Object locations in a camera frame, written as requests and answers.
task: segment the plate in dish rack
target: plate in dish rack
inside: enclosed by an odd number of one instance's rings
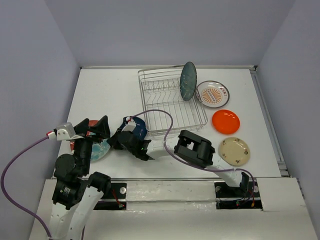
[[[226,86],[217,81],[204,81],[196,87],[196,97],[210,108],[220,108],[227,104],[230,94]]]

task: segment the gray wall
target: gray wall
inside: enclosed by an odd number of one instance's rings
[[[290,173],[320,238],[320,1],[296,0],[258,67]]]
[[[45,0],[81,66],[257,65],[294,0]]]
[[[79,68],[43,0],[0,0],[0,171],[66,121]],[[36,211],[58,143],[42,143],[9,169],[7,191]],[[0,194],[0,239],[26,240],[34,219]]]

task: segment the beige plate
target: beige plate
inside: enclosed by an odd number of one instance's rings
[[[250,159],[248,145],[237,137],[228,137],[223,140],[218,149],[219,156],[228,164],[241,166]]]

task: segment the purple cable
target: purple cable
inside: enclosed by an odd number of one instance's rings
[[[187,162],[185,162],[184,160],[178,158],[176,155],[174,155],[174,154],[168,149],[168,147],[167,147],[167,145],[166,145],[167,136],[168,136],[170,130],[172,129],[173,125],[174,125],[174,119],[173,119],[173,117],[171,116],[171,114],[168,113],[167,111],[160,110],[160,109],[150,109],[150,110],[146,110],[146,111],[140,112],[140,113],[138,113],[138,114],[136,114],[136,115],[134,115],[134,116],[131,116],[130,118],[132,119],[132,118],[135,118],[135,117],[137,117],[137,116],[139,116],[139,115],[141,115],[141,114],[145,114],[145,113],[148,113],[148,112],[162,112],[162,113],[167,114],[167,115],[170,117],[170,119],[171,119],[171,124],[170,124],[168,130],[166,131],[166,133],[165,133],[165,135],[164,135],[164,138],[163,138],[164,144],[163,144],[163,146],[164,146],[164,149],[167,151],[167,153],[168,153],[171,157],[173,157],[175,160],[178,160],[180,163],[182,163],[182,164],[184,164],[184,165],[193,167],[193,168],[195,168],[195,169],[203,170],[203,171],[206,171],[206,172],[211,172],[211,173],[222,173],[222,172],[231,172],[231,171],[243,171],[243,172],[246,172],[246,173],[248,173],[248,174],[250,175],[250,177],[252,178],[252,183],[253,183],[253,185],[252,185],[252,191],[251,191],[250,197],[248,197],[248,199],[247,199],[246,201],[244,201],[243,204],[246,203],[246,202],[248,202],[248,201],[253,197],[253,195],[254,195],[254,189],[255,189],[255,180],[254,180],[254,176],[253,176],[248,170],[245,170],[245,169],[242,169],[242,168],[236,168],[236,169],[230,168],[230,169],[224,169],[224,170],[206,169],[206,168],[202,168],[202,167],[199,167],[199,166],[196,166],[196,165],[192,165],[192,164],[190,164],[190,163],[187,163]]]
[[[19,152],[16,156],[14,156],[14,158],[12,158],[11,161],[5,166],[5,168],[4,168],[4,170],[3,170],[2,174],[1,174],[1,182],[0,182],[0,184],[1,184],[1,190],[2,190],[2,192],[4,194],[4,196],[10,201],[10,203],[12,203],[17,208],[21,209],[22,211],[26,212],[27,214],[30,214],[32,217],[37,219],[41,223],[41,225],[43,226],[43,228],[44,228],[46,234],[48,235],[48,237],[51,238],[52,236],[51,236],[50,231],[49,231],[47,225],[45,224],[45,222],[37,214],[33,213],[29,209],[26,209],[24,206],[21,206],[19,203],[17,203],[15,200],[13,200],[9,196],[9,194],[8,194],[6,188],[5,188],[5,175],[6,175],[7,171],[8,171],[8,169],[9,169],[9,167],[11,166],[11,164],[13,164],[14,161],[17,160],[17,158],[20,157],[22,154],[24,154],[26,151],[28,151],[29,149],[31,149],[35,145],[43,142],[46,139],[49,139],[49,137],[46,136],[46,137],[41,138],[40,140],[38,140],[35,143],[31,144],[30,146],[26,147],[21,152]]]

